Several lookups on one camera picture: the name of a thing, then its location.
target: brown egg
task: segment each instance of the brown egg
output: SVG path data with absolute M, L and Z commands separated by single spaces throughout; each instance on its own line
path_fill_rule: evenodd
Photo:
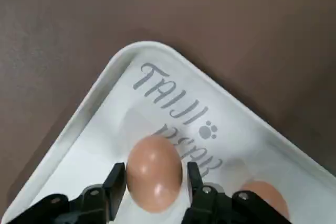
M 182 164 L 168 139 L 152 135 L 132 149 L 126 167 L 127 188 L 139 207 L 162 212 L 177 198 L 182 183 Z
M 281 193 L 271 184 L 264 181 L 247 182 L 241 187 L 241 190 L 253 191 L 260 198 L 271 205 L 275 210 L 289 219 L 288 207 Z

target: white tray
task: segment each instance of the white tray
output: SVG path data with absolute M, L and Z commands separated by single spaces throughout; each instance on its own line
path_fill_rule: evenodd
M 144 79 L 153 68 L 166 75 L 154 71 Z M 162 79 L 176 84 L 165 97 L 151 90 Z M 183 90 L 184 103 L 173 104 Z M 193 102 L 194 112 L 178 115 Z M 208 121 L 216 126 L 212 133 Z M 73 199 L 88 185 L 102 183 L 115 162 L 127 161 L 138 139 L 164 125 L 168 130 L 161 133 L 170 136 L 184 164 L 180 196 L 169 210 L 153 215 L 126 192 L 116 223 L 179 223 L 188 205 L 185 164 L 191 159 L 203 164 L 204 181 L 229 195 L 250 179 L 271 183 L 285 198 L 294 224 L 335 223 L 336 179 L 329 172 L 174 49 L 149 41 L 128 45 L 110 60 L 2 223 L 48 194 Z M 178 133 L 172 136 L 174 128 Z

